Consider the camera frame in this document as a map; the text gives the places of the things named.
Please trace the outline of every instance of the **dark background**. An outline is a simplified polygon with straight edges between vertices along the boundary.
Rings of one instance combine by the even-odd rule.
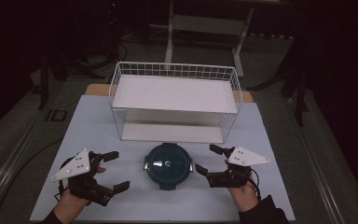
[[[144,35],[148,23],[168,21],[168,1],[117,2],[120,24],[128,24]],[[358,0],[291,4],[257,6],[249,32],[265,38],[295,37],[281,69],[306,72],[307,86],[313,90],[358,181]],[[85,43],[97,43],[96,48],[99,47],[100,43],[87,34],[98,29],[93,22],[106,22],[108,5],[108,1],[86,0],[75,1],[75,5],[68,0],[0,1],[0,118],[33,88],[29,75],[40,67],[42,44],[47,37],[74,58],[84,56],[84,48],[89,47]],[[221,2],[200,6],[197,11],[205,15],[241,16],[238,10],[234,14],[224,13],[219,9]],[[191,13],[194,6],[182,5],[179,10]],[[76,29],[79,23],[88,27],[86,34]]]

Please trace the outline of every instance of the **gray floor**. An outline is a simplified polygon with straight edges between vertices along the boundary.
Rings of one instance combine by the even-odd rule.
[[[164,36],[164,33],[155,35],[145,43],[134,41],[136,36],[130,35],[122,42],[127,49],[126,61],[164,62]],[[233,65],[230,48],[225,45],[197,46],[183,39],[175,41],[174,63]],[[242,88],[272,77],[290,44],[290,39],[247,37],[241,52],[245,74],[241,79]],[[0,120],[0,168],[12,164],[16,157],[11,153],[15,150],[20,149],[22,153],[18,154],[18,162],[13,168],[20,167],[38,150],[46,148],[15,176],[0,209],[0,223],[29,222],[60,146],[57,141],[64,137],[79,97],[90,83],[106,82],[113,69],[111,66],[98,71],[106,76],[104,80],[89,79],[75,71],[66,82],[52,80],[50,100],[44,110],[37,109],[39,98],[30,93]],[[252,95],[260,109],[296,215],[293,223],[358,223],[358,186],[312,98],[312,92],[307,91],[306,104],[310,112],[304,113],[305,126],[300,128],[293,117],[291,99],[283,99],[279,94],[281,85],[277,83],[262,91],[253,91]],[[46,119],[50,109],[66,111],[66,119]]]

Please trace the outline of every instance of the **person's left hand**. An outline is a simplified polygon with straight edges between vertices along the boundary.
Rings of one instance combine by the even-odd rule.
[[[98,167],[97,172],[103,173],[106,169]],[[83,211],[83,208],[90,201],[86,199],[80,199],[71,194],[69,189],[65,190],[57,205],[54,208],[54,214],[62,223],[71,223],[75,218]]]

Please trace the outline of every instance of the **white wire rack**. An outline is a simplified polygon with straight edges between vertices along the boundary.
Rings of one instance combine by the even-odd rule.
[[[215,90],[213,90],[213,93],[211,93],[211,97],[215,97],[215,98],[208,99],[208,100],[211,100],[212,103],[216,101],[217,104],[221,104],[221,105],[224,105],[227,102],[232,102],[233,110],[231,110],[230,112],[225,112],[224,110],[200,111],[194,109],[193,111],[193,108],[182,109],[181,107],[175,107],[175,108],[142,107],[141,106],[142,104],[149,103],[147,102],[147,99],[141,99],[142,102],[140,101],[139,104],[135,105],[134,107],[131,106],[117,107],[116,104],[116,102],[118,101],[117,97],[120,94],[123,95],[123,93],[119,90],[120,80],[123,77],[140,77],[140,76],[147,78],[145,79],[145,85],[147,85],[147,83],[150,84],[150,78],[152,81],[156,80],[157,82],[160,82],[161,80],[167,81],[167,79],[172,78],[171,80],[168,80],[169,83],[174,83],[171,84],[172,89],[174,91],[182,91],[183,94],[186,94],[189,86],[192,86],[193,84],[200,85],[201,90],[199,90],[198,93],[202,93],[202,94],[208,94],[205,93],[205,91],[203,91],[202,89],[203,84],[218,83],[219,85],[221,84],[226,85],[229,88],[229,96],[226,95],[225,96],[226,98],[213,96],[215,92]],[[159,97],[164,98],[166,94],[171,94],[171,92],[169,91],[161,92],[160,94],[156,95],[156,97],[154,97],[155,98],[154,101],[158,101]],[[241,109],[241,102],[242,102],[240,82],[238,80],[237,72],[234,67],[203,65],[203,64],[186,64],[186,63],[130,63],[130,62],[118,63],[112,78],[109,95],[111,96],[110,105],[112,107],[112,112],[116,120],[117,131],[122,140],[224,143],[225,140],[227,139],[231,126],[234,123],[234,120]],[[131,95],[131,92],[126,92],[125,95]],[[147,95],[147,92],[142,92],[142,95],[140,95],[140,97],[142,98],[145,95]],[[197,96],[189,97],[187,100],[191,101],[193,98],[197,98]],[[173,99],[177,103],[175,104],[175,106],[181,105],[181,102],[177,102],[180,101],[181,99],[177,99],[177,98],[173,98]],[[207,103],[204,103],[199,99],[198,104],[201,104],[200,106],[202,106],[202,104],[207,104]],[[151,137],[150,139],[149,138],[143,139],[143,135],[138,134],[136,137],[128,138],[127,137],[128,133],[134,131],[129,128],[131,127],[131,125],[134,124],[134,122],[135,123],[139,122],[142,123],[143,125],[148,125],[147,126],[147,130],[149,130],[148,133],[154,131],[155,134],[159,134],[161,135],[161,137],[154,136]],[[181,130],[180,132],[176,133],[177,130],[175,128],[178,127],[180,127],[180,129],[182,129],[183,127],[190,127],[189,130],[192,131],[186,132],[184,130]],[[205,130],[211,127],[213,127],[214,129],[218,128],[220,137],[216,137],[213,134],[211,134],[211,137],[198,136],[200,135],[200,131],[204,132]],[[181,137],[183,134],[184,135],[188,134],[189,136],[183,138]]]

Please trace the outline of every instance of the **human hand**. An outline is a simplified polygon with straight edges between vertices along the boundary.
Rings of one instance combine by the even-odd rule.
[[[258,204],[255,187],[249,181],[247,181],[245,185],[240,186],[239,188],[227,189],[240,212],[249,211]]]
[[[97,167],[97,173],[103,173],[106,169],[103,167]],[[69,189],[65,190],[57,205],[54,208],[54,214],[62,222],[71,223],[75,218],[83,211],[83,208],[90,201],[86,199],[77,198],[75,195],[71,194]]]

